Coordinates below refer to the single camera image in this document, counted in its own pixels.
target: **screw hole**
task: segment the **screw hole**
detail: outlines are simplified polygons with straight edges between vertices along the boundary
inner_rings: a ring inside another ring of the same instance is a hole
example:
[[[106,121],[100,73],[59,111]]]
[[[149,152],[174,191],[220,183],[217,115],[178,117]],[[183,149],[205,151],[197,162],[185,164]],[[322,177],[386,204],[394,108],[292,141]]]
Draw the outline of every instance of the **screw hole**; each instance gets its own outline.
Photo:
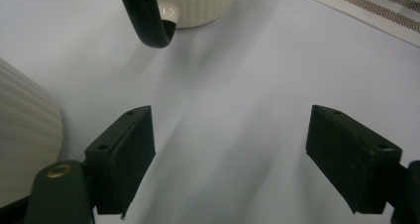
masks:
[[[106,145],[106,144],[101,144],[101,145],[99,145],[99,147],[98,147],[98,149],[99,150],[101,150],[101,151],[103,151],[103,150],[106,150],[106,149],[108,149],[108,145]]]

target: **placemat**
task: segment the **placemat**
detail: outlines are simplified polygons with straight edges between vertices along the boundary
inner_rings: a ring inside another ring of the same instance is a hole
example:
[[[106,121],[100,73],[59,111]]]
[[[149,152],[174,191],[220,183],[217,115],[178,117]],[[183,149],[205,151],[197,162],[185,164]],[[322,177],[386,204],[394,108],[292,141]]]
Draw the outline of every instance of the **placemat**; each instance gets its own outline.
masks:
[[[420,47],[420,0],[316,0]]]

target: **black plastic part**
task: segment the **black plastic part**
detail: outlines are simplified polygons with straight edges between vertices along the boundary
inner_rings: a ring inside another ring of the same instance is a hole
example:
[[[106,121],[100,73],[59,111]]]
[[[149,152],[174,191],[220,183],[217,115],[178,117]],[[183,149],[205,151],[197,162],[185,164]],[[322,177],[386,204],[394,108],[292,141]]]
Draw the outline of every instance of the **black plastic part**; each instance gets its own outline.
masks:
[[[380,214],[402,151],[346,114],[312,107],[306,152],[353,212]]]
[[[0,208],[0,220],[3,224],[24,223],[25,213],[28,208],[29,196]]]
[[[150,106],[122,115],[85,150],[99,214],[126,214],[155,154]]]
[[[390,189],[389,192],[383,194],[386,196],[386,200],[389,204],[395,208],[391,223],[413,223],[414,213],[409,201],[410,194],[407,190],[407,168],[398,165],[395,172],[390,172],[388,175],[392,176],[392,180],[395,184],[393,189]]]
[[[127,13],[140,40],[152,48],[169,45],[175,28],[162,22],[158,0],[123,0]]]
[[[48,175],[52,168],[68,168],[63,175]],[[41,170],[32,187],[26,224],[89,224],[92,210],[89,206],[83,168],[80,162],[55,163]]]
[[[416,223],[420,223],[420,161],[412,162],[406,178],[407,196]]]

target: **white table surface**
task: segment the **white table surface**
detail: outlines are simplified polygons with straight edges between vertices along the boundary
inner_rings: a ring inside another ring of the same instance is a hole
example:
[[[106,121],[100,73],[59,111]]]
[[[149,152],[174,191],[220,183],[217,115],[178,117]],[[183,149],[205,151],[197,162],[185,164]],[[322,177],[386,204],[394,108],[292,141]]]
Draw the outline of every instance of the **white table surface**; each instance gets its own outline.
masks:
[[[305,155],[312,104],[341,110],[420,159],[420,50],[312,0],[236,0],[148,48],[121,0],[0,0],[0,57],[58,103],[61,160],[152,105],[157,155],[126,220],[389,223],[354,215]]]

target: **ribbed mug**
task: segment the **ribbed mug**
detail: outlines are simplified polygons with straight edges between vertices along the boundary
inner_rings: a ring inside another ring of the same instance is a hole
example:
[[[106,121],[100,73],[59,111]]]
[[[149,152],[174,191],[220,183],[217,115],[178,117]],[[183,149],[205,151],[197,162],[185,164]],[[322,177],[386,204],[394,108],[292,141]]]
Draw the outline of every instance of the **ribbed mug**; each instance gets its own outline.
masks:
[[[0,208],[30,194],[38,171],[56,162],[61,140],[56,103],[0,58]]]

